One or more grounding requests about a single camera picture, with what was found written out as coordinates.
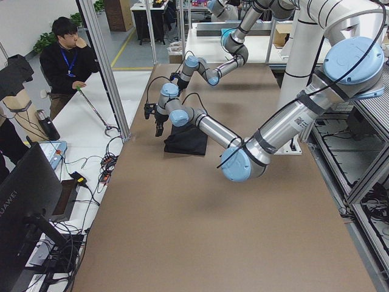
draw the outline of dark clothing on mannequin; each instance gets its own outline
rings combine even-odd
[[[3,155],[16,164],[28,149],[29,148],[24,145],[18,136],[14,125],[6,119],[0,126],[0,183],[2,183],[10,173],[5,166]]]

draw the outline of computer monitor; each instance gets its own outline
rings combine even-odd
[[[66,239],[48,222],[62,186],[41,147],[33,145],[0,185],[0,285],[10,291],[45,233]]]

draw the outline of brown tabletop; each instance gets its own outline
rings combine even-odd
[[[158,65],[151,78],[177,65]],[[156,102],[166,80],[150,88]],[[209,114],[241,136],[276,110],[279,89],[265,64],[247,64],[209,87],[189,88]],[[74,291],[375,291],[308,148],[274,156],[266,173],[243,183],[220,170],[223,149],[205,156],[164,153],[154,117],[140,103],[131,132],[88,236]],[[185,104],[198,106],[195,96]]]

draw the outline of light blue joint cap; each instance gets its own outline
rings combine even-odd
[[[207,7],[210,11],[212,11],[213,9],[213,6],[215,6],[215,3],[216,3],[217,0],[211,0],[207,3]]]
[[[221,43],[223,44],[224,47],[225,47],[225,43],[228,40],[229,35],[234,31],[235,29],[221,29],[221,36],[222,36]]]
[[[215,86],[219,83],[219,77],[212,77],[208,79],[208,83],[212,86]]]
[[[225,161],[236,149],[236,147],[226,149],[221,156],[221,161]],[[221,166],[221,170],[225,177],[231,181],[246,181],[251,174],[250,159],[243,149],[239,149]]]
[[[195,68],[199,65],[199,59],[197,59],[196,56],[189,56],[185,60],[185,65],[187,65],[188,67],[191,67],[191,68]]]
[[[164,96],[176,97],[178,96],[178,87],[173,83],[165,83],[162,86],[160,93]]]
[[[364,36],[348,38],[334,45],[324,60],[324,72],[335,81],[353,67],[368,50],[373,40]],[[363,61],[339,81],[343,85],[354,85],[365,82],[375,76],[384,63],[384,52],[377,43],[371,48]]]
[[[373,99],[375,97],[380,97],[382,94],[384,94],[384,89],[380,88],[375,91],[369,91],[361,94],[356,94],[351,100],[360,100],[360,99]]]
[[[169,115],[171,123],[176,127],[181,127],[189,122],[189,117],[186,111],[182,109],[176,109]]]

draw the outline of metal rod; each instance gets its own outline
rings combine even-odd
[[[145,0],[148,32],[150,35],[151,51],[153,52],[154,65],[157,63],[156,40],[154,38],[153,19],[151,18],[150,3]]]
[[[182,43],[182,59],[185,58],[185,21],[184,21],[184,0],[180,0],[180,31]]]
[[[86,102],[91,106],[92,110],[96,113],[96,115],[100,118],[100,120],[103,122],[104,126],[108,126],[108,124],[105,122],[105,120],[102,118],[102,116],[98,113],[97,109],[93,106],[93,104],[89,101],[89,99],[85,96],[85,94],[82,92],[81,88],[77,87],[77,91],[85,98]]]
[[[272,30],[270,31],[269,44],[267,45],[267,53],[266,53],[266,60],[265,60],[266,64],[269,64],[270,53],[272,52],[272,47],[273,47],[273,39],[275,35],[276,24],[277,24],[277,20],[275,18],[272,18]]]
[[[123,105],[120,100],[119,90],[115,82],[114,74],[109,64],[108,55],[104,45],[104,39],[100,26],[98,25],[96,12],[91,0],[76,0],[79,9],[85,20],[86,26],[89,28],[89,37],[91,44],[94,47],[98,63],[100,65],[100,75],[105,86],[105,90],[111,103],[112,111],[114,113],[117,125],[126,141],[131,137],[129,132],[127,119],[124,113]]]
[[[191,29],[192,28],[192,15],[191,15],[192,4],[190,0],[187,0],[187,3],[188,3],[188,28]]]

